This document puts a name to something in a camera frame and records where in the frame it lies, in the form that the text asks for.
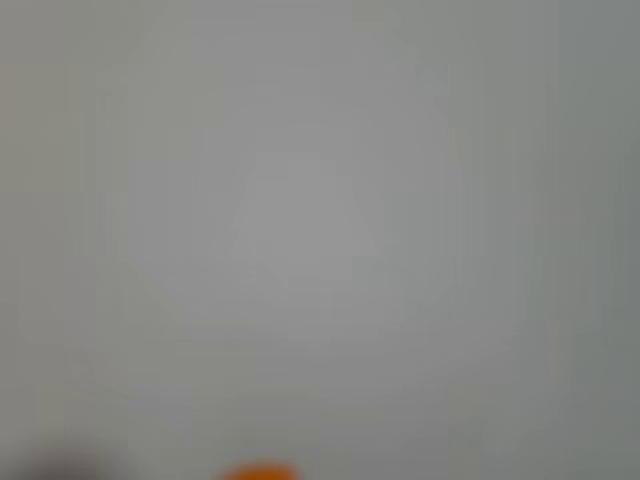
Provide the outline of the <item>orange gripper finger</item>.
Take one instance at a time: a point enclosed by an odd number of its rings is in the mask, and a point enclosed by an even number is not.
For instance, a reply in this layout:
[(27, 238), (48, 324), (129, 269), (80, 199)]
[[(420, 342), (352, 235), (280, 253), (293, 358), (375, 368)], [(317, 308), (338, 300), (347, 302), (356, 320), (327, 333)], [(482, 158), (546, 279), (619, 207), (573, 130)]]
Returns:
[(300, 480), (295, 466), (277, 462), (258, 462), (232, 467), (216, 476), (217, 480)]

